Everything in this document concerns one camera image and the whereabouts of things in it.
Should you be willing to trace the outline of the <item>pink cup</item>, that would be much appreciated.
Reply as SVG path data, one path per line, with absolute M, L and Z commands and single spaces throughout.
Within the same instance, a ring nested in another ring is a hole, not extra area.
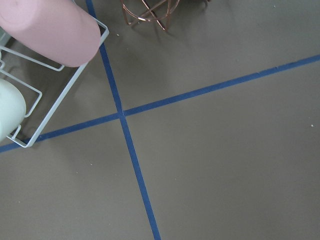
M 79 67 L 98 52 L 96 20 L 71 0 L 2 0 L 0 26 L 36 53 Z

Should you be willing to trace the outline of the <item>white cup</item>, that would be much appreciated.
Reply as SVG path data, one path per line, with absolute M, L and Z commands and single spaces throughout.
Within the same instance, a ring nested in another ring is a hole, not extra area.
M 24 120 L 26 102 L 10 82 L 0 80 L 0 141 L 3 141 Z

